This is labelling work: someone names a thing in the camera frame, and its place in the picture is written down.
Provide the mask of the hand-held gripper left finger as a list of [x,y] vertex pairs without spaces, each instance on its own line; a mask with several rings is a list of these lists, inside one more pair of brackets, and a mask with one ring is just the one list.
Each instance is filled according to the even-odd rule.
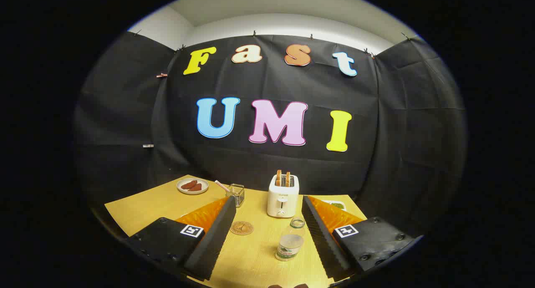
[[172,275],[210,280],[235,214],[235,198],[224,197],[175,221],[159,217],[126,244]]

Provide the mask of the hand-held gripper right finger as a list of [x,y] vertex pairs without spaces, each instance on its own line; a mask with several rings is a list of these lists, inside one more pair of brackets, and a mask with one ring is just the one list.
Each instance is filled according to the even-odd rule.
[[415,243],[384,218],[362,219],[309,195],[303,197],[302,215],[327,277],[334,282],[376,272]]

